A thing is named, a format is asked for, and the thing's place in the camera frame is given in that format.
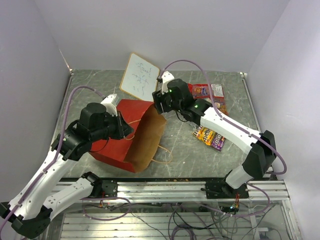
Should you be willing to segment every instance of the gray wall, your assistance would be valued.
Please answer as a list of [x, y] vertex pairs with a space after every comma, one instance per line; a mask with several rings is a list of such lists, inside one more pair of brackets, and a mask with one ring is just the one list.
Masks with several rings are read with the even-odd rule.
[[[47, 155], [69, 74], [34, 1], [1, 1], [0, 202], [20, 191]], [[2, 239], [13, 235], [7, 224]]]
[[247, 81], [259, 123], [287, 162], [283, 178], [306, 240], [319, 239], [319, 12], [319, 0], [291, 0]]
[[227, 72], [249, 71], [288, 2], [36, 0], [72, 69], [125, 69], [136, 52], [160, 68], [185, 58]]

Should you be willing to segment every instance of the table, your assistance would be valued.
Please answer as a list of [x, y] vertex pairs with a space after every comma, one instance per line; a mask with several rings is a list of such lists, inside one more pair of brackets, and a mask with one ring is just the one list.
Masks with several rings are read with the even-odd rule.
[[[206, 80], [200, 71], [170, 71], [175, 78], [187, 83], [201, 84]], [[73, 70], [65, 99], [77, 86], [87, 85], [105, 95], [118, 94], [122, 99], [134, 99], [133, 96], [119, 89], [123, 70]], [[251, 100], [244, 79], [239, 72], [208, 71], [208, 77], [213, 84], [222, 84], [226, 108], [229, 116], [241, 124], [252, 129], [258, 129], [258, 124], [252, 108]], [[63, 111], [58, 119], [55, 136], [61, 131], [66, 100], [63, 102]], [[78, 119], [82, 108], [90, 102], [101, 102], [101, 98], [87, 89], [75, 93], [67, 117], [67, 126]], [[151, 161], [149, 167], [140, 173], [128, 172], [98, 160], [89, 153], [82, 156], [79, 162], [64, 176], [65, 178], [79, 178], [85, 172], [93, 172], [103, 177], [147, 177], [147, 178], [199, 178], [224, 177], [230, 170], [241, 165], [245, 155], [235, 144], [225, 141], [222, 151], [205, 145], [196, 139], [192, 132], [194, 127], [188, 122], [181, 122], [174, 112], [164, 114], [167, 123], [160, 145], [172, 151], [173, 160], [169, 164]], [[169, 154], [158, 148], [154, 156], [157, 161], [168, 161]]]

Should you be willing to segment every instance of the red paper bag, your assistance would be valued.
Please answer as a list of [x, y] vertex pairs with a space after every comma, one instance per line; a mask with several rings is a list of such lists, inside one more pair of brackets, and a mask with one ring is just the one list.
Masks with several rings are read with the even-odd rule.
[[94, 142], [90, 154], [114, 167], [142, 172], [156, 154], [167, 121], [157, 113], [151, 101], [122, 99], [116, 108], [134, 129], [126, 138], [134, 137], [131, 140], [110, 139], [107, 145], [105, 140]]

